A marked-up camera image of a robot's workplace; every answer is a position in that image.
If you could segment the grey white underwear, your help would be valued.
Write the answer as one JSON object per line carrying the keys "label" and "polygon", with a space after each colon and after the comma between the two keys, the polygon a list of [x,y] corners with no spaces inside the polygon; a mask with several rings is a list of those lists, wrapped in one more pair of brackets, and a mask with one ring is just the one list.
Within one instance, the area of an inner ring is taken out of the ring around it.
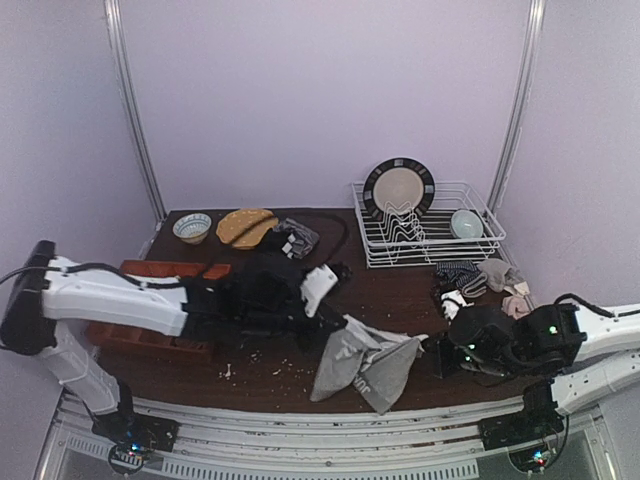
{"label": "grey white underwear", "polygon": [[310,400],[326,400],[353,387],[379,415],[403,394],[410,370],[424,353],[427,334],[410,336],[370,327],[346,315],[333,332],[316,371]]}

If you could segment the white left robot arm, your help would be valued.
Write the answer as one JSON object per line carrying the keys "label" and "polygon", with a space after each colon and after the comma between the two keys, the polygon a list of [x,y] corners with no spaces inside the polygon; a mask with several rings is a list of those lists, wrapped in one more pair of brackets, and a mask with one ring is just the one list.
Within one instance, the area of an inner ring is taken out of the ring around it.
{"label": "white left robot arm", "polygon": [[68,321],[137,327],[195,342],[223,333],[307,340],[346,325],[325,301],[341,281],[337,265],[302,269],[258,254],[238,272],[218,279],[207,273],[131,275],[104,263],[75,263],[57,255],[53,242],[41,241],[25,265],[6,276],[14,284],[1,317],[1,346],[41,358],[83,402],[99,431],[123,442],[144,429],[130,390],[91,358]]}

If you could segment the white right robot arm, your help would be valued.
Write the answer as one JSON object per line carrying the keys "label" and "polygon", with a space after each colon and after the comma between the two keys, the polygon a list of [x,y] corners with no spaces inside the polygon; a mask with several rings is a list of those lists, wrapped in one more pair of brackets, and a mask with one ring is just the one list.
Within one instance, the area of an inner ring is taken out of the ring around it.
{"label": "white right robot arm", "polygon": [[466,370],[502,381],[532,376],[521,410],[479,421],[487,450],[568,428],[569,417],[639,379],[639,307],[599,307],[567,293],[514,319],[497,306],[445,298],[449,327],[423,345],[446,378]]}

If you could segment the grey underwear pile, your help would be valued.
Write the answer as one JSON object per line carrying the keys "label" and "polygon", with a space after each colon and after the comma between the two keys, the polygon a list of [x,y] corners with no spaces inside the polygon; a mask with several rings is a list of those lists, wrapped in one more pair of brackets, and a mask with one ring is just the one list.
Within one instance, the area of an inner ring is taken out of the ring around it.
{"label": "grey underwear pile", "polygon": [[281,244],[280,250],[293,259],[303,259],[309,255],[319,242],[319,234],[306,225],[286,218],[280,221],[272,231]]}

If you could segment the blue striped underwear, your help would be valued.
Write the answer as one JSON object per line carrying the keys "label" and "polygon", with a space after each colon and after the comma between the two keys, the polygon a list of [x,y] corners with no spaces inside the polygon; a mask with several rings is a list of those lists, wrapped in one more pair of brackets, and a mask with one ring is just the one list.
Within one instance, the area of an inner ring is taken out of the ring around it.
{"label": "blue striped underwear", "polygon": [[470,260],[439,262],[436,276],[455,286],[463,297],[478,298],[487,291],[487,275]]}

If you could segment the grey cloth by rack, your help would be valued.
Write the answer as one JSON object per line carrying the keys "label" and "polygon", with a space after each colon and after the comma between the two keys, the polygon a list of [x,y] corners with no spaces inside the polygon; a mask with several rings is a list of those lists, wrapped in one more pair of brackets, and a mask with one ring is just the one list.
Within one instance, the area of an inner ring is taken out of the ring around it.
{"label": "grey cloth by rack", "polygon": [[488,286],[495,292],[501,292],[506,287],[514,287],[523,281],[517,268],[498,258],[479,262],[477,268],[486,275]]}

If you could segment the yellow dotted plate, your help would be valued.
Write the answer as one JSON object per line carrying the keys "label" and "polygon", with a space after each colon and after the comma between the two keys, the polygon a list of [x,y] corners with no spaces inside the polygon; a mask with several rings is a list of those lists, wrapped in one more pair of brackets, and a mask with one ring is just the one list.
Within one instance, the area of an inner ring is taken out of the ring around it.
{"label": "yellow dotted plate", "polygon": [[255,248],[279,223],[274,213],[267,209],[239,209],[228,213],[217,224],[216,235],[225,245],[238,250]]}

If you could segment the blue patterned bowl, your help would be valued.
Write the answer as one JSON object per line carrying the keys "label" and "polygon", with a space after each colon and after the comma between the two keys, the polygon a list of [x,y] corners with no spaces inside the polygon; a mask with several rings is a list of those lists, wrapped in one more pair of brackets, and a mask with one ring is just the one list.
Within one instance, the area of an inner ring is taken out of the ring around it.
{"label": "blue patterned bowl", "polygon": [[173,225],[172,233],[188,245],[199,245],[208,236],[212,219],[204,213],[192,213],[179,218]]}

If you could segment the light green bowl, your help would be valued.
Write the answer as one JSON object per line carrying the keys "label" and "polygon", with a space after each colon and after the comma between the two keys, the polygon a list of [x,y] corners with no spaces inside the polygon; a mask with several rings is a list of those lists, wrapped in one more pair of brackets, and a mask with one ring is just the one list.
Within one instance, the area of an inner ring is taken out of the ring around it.
{"label": "light green bowl", "polygon": [[456,239],[478,239],[484,233],[484,226],[473,211],[459,209],[451,216],[450,232]]}

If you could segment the brown wooden organizer box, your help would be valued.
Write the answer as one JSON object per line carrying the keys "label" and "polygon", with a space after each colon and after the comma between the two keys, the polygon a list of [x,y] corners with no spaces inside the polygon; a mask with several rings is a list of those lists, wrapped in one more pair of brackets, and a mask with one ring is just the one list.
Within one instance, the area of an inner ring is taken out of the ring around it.
{"label": "brown wooden organizer box", "polygon": [[166,361],[207,365],[214,345],[181,337],[187,300],[176,289],[154,290],[153,282],[167,285],[196,276],[204,266],[198,263],[125,260],[120,271],[145,284],[143,289],[127,291],[125,298],[133,304],[118,303],[113,317],[102,315],[85,330],[89,342],[103,353],[132,354]]}

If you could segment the black rimmed beige plate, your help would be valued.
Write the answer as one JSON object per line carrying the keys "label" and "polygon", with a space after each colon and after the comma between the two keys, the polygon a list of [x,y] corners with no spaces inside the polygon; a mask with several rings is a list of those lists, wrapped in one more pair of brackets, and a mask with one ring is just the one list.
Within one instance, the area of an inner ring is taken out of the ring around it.
{"label": "black rimmed beige plate", "polygon": [[377,221],[386,215],[423,215],[431,207],[436,182],[430,170],[415,159],[397,157],[377,165],[367,176],[362,202]]}

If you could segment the metal front rail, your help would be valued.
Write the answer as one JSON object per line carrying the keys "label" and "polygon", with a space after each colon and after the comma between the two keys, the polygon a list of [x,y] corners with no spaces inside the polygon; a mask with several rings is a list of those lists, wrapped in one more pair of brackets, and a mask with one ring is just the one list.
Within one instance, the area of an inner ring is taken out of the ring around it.
{"label": "metal front rail", "polygon": [[[506,448],[486,451],[478,422],[514,413],[521,403],[514,397],[380,416],[252,413],[136,398],[138,412],[177,421],[179,429],[173,451],[156,452],[130,478],[624,479],[598,408],[571,415],[571,437],[543,475],[518,472]],[[107,463],[111,445],[91,432],[80,401],[63,394],[34,479],[63,479],[79,454],[97,462],[75,478],[125,479]]]}

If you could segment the left metal corner post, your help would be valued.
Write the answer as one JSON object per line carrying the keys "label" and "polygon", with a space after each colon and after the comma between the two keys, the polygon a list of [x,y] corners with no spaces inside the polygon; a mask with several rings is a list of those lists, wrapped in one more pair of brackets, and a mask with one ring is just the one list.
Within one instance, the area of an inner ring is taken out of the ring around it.
{"label": "left metal corner post", "polygon": [[142,176],[148,200],[157,223],[167,217],[158,180],[152,166],[151,157],[145,138],[141,115],[136,99],[131,67],[127,54],[124,25],[121,15],[121,2],[105,0],[103,2],[110,48],[119,81],[119,91],[126,115],[127,124],[132,136],[136,160]]}

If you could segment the metal corner post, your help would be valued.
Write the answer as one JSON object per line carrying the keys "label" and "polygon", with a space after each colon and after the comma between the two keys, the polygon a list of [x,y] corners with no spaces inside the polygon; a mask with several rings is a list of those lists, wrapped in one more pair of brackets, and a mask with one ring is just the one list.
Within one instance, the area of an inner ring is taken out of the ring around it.
{"label": "metal corner post", "polygon": [[487,207],[494,215],[497,214],[502,205],[522,135],[523,121],[531,95],[541,42],[546,4],[545,0],[531,0],[529,2],[526,31],[511,113],[487,201]]}
{"label": "metal corner post", "polygon": [[148,200],[157,223],[167,217],[158,180],[152,166],[151,157],[145,138],[141,115],[136,99],[131,67],[127,54],[124,25],[121,15],[121,2],[105,0],[103,2],[110,48],[119,81],[119,91],[126,115],[127,124],[132,136],[136,160],[142,176]]}

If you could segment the right metal corner post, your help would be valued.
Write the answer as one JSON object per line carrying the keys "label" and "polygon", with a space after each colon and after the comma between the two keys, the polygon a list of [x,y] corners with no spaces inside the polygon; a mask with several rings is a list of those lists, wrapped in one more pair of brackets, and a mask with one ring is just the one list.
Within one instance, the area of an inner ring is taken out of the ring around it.
{"label": "right metal corner post", "polygon": [[545,0],[531,0],[529,2],[526,31],[511,113],[487,201],[487,207],[494,215],[497,214],[502,205],[522,135],[523,121],[531,95],[541,42],[546,4]]}

